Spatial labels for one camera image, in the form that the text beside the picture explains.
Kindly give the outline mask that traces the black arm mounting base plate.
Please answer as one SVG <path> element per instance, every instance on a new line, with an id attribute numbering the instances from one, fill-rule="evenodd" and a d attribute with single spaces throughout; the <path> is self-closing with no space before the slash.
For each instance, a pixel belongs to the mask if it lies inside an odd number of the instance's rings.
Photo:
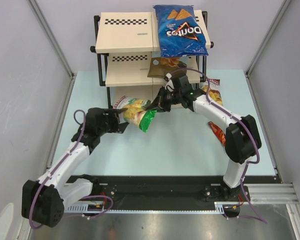
<path id="1" fill-rule="evenodd" d="M 230 189 L 217 176 L 101 176 L 72 175 L 67 183 L 92 181 L 92 195 L 104 193 L 113 201 L 112 212 L 194 212 L 213 210 L 215 203 L 238 202 L 249 196 L 248 184 L 280 184 L 278 176 L 247 176 L 245 192 Z"/>

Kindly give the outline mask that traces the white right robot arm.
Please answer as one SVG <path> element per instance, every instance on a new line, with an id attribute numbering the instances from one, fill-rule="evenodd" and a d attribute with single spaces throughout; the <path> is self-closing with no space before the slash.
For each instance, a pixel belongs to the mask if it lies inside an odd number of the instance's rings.
<path id="1" fill-rule="evenodd" d="M 146 110 L 169 112 L 173 105 L 203 115 L 215 123 L 225 134 L 225 152 L 229 158 L 223 182 L 212 198 L 232 201 L 240 191 L 249 165 L 260 162 L 262 146 L 256 120 L 253 116 L 239 116 L 214 101 L 208 90 L 193 88 L 186 74 L 170 76 Z"/>

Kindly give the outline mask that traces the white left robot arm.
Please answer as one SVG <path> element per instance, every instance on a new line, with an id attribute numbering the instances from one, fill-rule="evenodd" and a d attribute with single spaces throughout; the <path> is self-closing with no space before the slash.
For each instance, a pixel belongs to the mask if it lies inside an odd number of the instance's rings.
<path id="1" fill-rule="evenodd" d="M 120 119 L 124 108 L 93 107 L 75 112 L 82 113 L 83 121 L 66 151 L 42 176 L 27 180 L 22 187 L 21 215 L 33 230 L 55 227 L 66 208 L 81 199 L 95 200 L 100 196 L 101 188 L 91 177 L 81 177 L 70 185 L 66 182 L 100 144 L 103 135 L 122 134 L 128 126 Z"/>

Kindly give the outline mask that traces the light blue brown chips bag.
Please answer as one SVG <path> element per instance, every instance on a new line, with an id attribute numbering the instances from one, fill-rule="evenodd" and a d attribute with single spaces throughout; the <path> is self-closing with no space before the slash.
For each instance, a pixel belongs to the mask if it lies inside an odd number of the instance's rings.
<path id="1" fill-rule="evenodd" d="M 163 78 L 167 73 L 188 66 L 187 57 L 153 57 L 150 61 L 149 78 Z"/>

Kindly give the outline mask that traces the green Chuba cassava chips bag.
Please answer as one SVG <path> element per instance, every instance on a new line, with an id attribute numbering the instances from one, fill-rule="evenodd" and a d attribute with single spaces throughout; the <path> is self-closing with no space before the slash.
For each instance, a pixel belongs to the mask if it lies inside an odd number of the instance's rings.
<path id="1" fill-rule="evenodd" d="M 122 96 L 113 106 L 113 109 L 124 111 L 119 114 L 120 123 L 129 123 L 137 126 L 146 133 L 152 123 L 156 110 L 146 110 L 151 104 L 148 99 Z"/>

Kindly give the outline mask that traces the brown Chuba chips bag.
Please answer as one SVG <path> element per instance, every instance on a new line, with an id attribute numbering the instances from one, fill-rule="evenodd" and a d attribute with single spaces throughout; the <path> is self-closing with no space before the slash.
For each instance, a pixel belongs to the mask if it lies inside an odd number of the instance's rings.
<path id="1" fill-rule="evenodd" d="M 221 80 L 220 79 L 210 79 L 210 87 L 209 87 L 209 97 L 211 100 L 215 101 L 219 105 L 223 105 L 221 93 L 220 93 L 220 87 L 221 87 Z M 203 90 L 204 92 L 208 89 L 208 82 L 200 82 L 199 88 Z"/>

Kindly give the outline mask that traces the blue Doritos bag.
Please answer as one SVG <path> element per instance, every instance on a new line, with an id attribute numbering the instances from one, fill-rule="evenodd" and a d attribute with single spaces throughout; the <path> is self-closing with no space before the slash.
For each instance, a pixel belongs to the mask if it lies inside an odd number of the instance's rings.
<path id="1" fill-rule="evenodd" d="M 192 5 L 157 4 L 153 8 L 161 57 L 209 55 L 207 39 L 196 21 Z"/>

